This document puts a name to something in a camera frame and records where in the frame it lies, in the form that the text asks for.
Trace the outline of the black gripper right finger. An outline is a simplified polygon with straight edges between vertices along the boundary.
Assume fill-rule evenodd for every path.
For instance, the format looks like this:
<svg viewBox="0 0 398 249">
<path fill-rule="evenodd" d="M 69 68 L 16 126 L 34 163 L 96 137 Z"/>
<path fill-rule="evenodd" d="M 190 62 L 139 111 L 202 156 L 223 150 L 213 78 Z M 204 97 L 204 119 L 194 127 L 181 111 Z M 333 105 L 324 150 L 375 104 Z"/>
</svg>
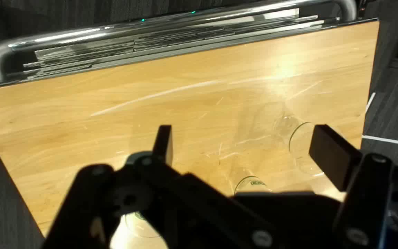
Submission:
<svg viewBox="0 0 398 249">
<path fill-rule="evenodd" d="M 339 191 L 349 188 L 362 158 L 353 144 L 328 125 L 314 127 L 309 155 Z"/>
</svg>

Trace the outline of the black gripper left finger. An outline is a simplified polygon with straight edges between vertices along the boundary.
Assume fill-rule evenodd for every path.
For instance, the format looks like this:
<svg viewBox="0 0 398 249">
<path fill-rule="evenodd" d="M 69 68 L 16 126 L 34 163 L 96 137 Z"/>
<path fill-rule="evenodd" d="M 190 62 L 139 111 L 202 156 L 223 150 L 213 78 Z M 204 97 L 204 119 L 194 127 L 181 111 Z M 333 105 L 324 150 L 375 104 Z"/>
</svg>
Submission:
<svg viewBox="0 0 398 249">
<path fill-rule="evenodd" d="M 173 136 L 170 125 L 162 125 L 158 129 L 152 154 L 166 165 L 173 163 Z"/>
</svg>

